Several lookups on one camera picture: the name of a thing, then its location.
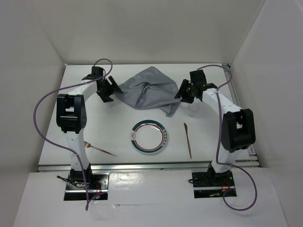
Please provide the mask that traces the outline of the grey cloth napkin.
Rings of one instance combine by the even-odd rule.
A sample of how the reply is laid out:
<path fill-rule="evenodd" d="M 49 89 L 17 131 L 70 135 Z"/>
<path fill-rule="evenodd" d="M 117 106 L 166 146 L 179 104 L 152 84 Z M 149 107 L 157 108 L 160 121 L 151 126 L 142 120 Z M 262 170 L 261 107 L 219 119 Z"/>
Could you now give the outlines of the grey cloth napkin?
<path fill-rule="evenodd" d="M 116 93 L 116 97 L 136 110 L 160 109 L 171 117 L 180 105 L 180 99 L 175 98 L 176 82 L 154 66 L 137 73 L 119 87 L 122 93 Z"/>

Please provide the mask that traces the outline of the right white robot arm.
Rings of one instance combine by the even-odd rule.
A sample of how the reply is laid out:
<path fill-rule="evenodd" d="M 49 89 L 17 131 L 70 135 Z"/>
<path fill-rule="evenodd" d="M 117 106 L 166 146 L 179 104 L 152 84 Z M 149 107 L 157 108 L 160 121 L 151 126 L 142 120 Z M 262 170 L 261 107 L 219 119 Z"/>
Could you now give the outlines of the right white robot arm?
<path fill-rule="evenodd" d="M 206 81 L 203 70 L 195 70 L 190 72 L 190 80 L 182 81 L 175 96 L 188 104 L 199 99 L 219 116 L 217 151 L 205 176 L 206 182 L 212 186 L 220 186 L 229 179 L 232 164 L 243 150 L 256 141 L 253 112 L 234 104 L 219 89 L 215 84 Z"/>

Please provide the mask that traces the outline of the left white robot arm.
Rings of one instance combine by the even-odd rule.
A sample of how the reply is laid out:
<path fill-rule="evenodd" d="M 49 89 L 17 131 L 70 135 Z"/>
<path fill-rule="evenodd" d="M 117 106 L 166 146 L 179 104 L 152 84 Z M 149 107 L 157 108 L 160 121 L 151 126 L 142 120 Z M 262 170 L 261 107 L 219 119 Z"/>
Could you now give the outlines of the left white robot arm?
<path fill-rule="evenodd" d="M 81 80 L 80 86 L 67 94 L 57 96 L 56 123 L 64 133 L 71 150 L 70 179 L 87 189 L 93 184 L 93 174 L 84 144 L 84 128 L 87 124 L 85 102 L 97 94 L 104 103 L 112 102 L 114 93 L 122 93 L 112 76 L 106 79 L 102 67 L 93 66 L 91 73 Z"/>

